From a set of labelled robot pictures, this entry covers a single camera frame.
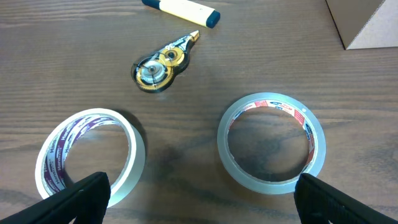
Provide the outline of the white masking tape roll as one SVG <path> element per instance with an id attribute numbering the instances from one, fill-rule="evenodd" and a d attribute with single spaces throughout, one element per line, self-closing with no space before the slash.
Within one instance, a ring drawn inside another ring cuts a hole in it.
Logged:
<path id="1" fill-rule="evenodd" d="M 127 159 L 118 178 L 111 185 L 108 207 L 119 203 L 133 190 L 146 160 L 144 140 L 139 131 L 120 113 L 93 108 L 70 116 L 45 140 L 35 165 L 35 183 L 43 199 L 66 188 L 65 160 L 73 144 L 88 131 L 104 125 L 121 127 L 128 142 Z"/>

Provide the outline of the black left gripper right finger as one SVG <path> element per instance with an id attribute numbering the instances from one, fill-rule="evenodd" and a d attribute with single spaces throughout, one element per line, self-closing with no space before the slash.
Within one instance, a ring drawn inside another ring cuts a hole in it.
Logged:
<path id="1" fill-rule="evenodd" d="M 302 224 L 397 224 L 308 173 L 300 175 L 294 200 Z"/>

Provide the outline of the yellow highlighter marker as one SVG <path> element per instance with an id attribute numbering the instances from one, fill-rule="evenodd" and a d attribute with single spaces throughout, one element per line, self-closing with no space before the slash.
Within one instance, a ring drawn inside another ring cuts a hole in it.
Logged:
<path id="1" fill-rule="evenodd" d="M 221 18 L 215 9 L 188 0 L 142 0 L 142 3 L 208 28 L 214 28 Z"/>

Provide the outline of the clear adhesive tape roll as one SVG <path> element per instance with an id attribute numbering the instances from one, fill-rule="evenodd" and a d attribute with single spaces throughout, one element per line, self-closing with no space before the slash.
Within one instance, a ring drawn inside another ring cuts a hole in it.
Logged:
<path id="1" fill-rule="evenodd" d="M 301 173 L 317 176 L 326 157 L 326 139 L 320 122 L 301 102 L 280 93 L 262 92 L 245 96 L 234 102 L 224 113 L 218 126 L 217 148 L 228 174 L 245 188 L 266 195 L 288 194 L 295 191 L 299 176 L 278 182 L 258 179 L 244 171 L 229 150 L 228 133 L 233 122 L 247 110 L 271 107 L 293 116 L 305 131 L 308 158 Z"/>

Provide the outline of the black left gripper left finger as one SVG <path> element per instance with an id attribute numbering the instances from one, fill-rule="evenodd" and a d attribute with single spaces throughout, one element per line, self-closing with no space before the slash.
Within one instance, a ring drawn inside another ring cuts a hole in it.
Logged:
<path id="1" fill-rule="evenodd" d="M 102 223 L 111 189 L 105 172 L 95 172 L 1 224 Z"/>

